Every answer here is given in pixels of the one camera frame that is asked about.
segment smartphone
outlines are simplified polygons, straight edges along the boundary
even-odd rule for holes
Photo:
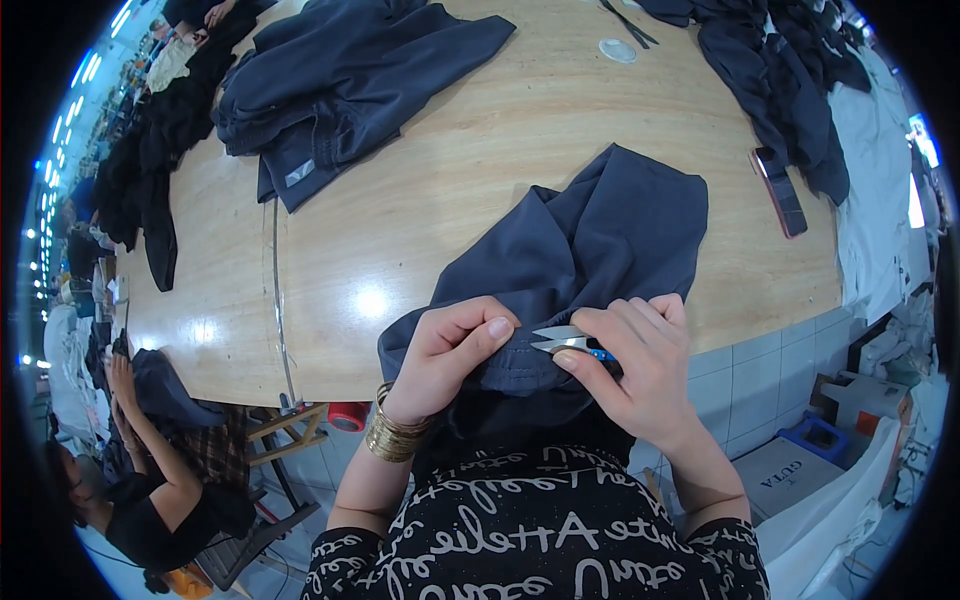
[[[797,237],[806,231],[806,217],[797,192],[793,189],[793,183],[786,174],[786,166],[777,158],[773,149],[766,147],[754,150],[754,161],[767,183],[767,190],[780,216],[783,234],[789,239]]]

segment black top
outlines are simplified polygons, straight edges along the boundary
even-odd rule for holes
[[[354,527],[321,534],[300,597],[770,598],[749,523],[717,519],[685,540],[604,451],[478,456],[435,472],[386,540]]]
[[[170,27],[177,27],[183,21],[195,30],[205,29],[204,18],[210,9],[222,4],[223,0],[168,0],[163,7],[163,18]]]
[[[165,573],[195,559],[220,527],[206,509],[208,490],[204,486],[196,508],[170,533],[149,497],[163,483],[162,477],[151,479],[134,473],[112,486],[108,499],[113,502],[113,517],[106,537],[131,562]]]

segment floor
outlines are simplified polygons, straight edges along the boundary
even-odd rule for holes
[[[866,328],[863,320],[836,309],[753,340],[692,356],[687,393],[709,432],[731,459],[736,458],[770,440],[778,429],[799,421],[816,373],[835,374],[844,369],[848,345]],[[307,570],[311,543],[324,530],[337,486],[363,439],[363,434],[346,433],[328,424],[324,429],[329,435],[327,442],[284,458],[294,493],[301,500],[312,499],[321,505],[286,540],[272,545],[283,560],[301,571]],[[658,484],[663,476],[670,478],[670,466],[660,452],[646,442],[637,442],[628,471],[636,474],[644,467],[654,471]],[[280,517],[290,514],[271,468],[256,469],[252,481],[275,492],[265,498],[270,510]],[[245,584],[250,580],[254,587],[249,590],[257,600],[264,596],[254,593],[256,590],[271,590],[266,595],[269,600],[279,592],[283,579],[282,573],[261,565],[241,577]],[[279,597],[294,598],[300,588],[300,582],[290,581]]]

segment thread snips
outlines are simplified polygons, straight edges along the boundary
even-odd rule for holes
[[[545,342],[531,342],[530,346],[556,354],[563,349],[580,350],[593,355],[597,360],[616,360],[613,355],[603,349],[596,338],[573,325],[557,325],[534,331],[539,336],[549,338]]]

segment gold bangle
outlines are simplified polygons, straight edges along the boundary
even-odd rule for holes
[[[388,463],[405,463],[413,458],[420,445],[420,439],[430,426],[432,419],[427,419],[416,425],[404,425],[390,420],[383,413],[383,401],[393,387],[393,381],[388,381],[377,389],[375,412],[367,427],[364,442],[374,456],[378,456]]]

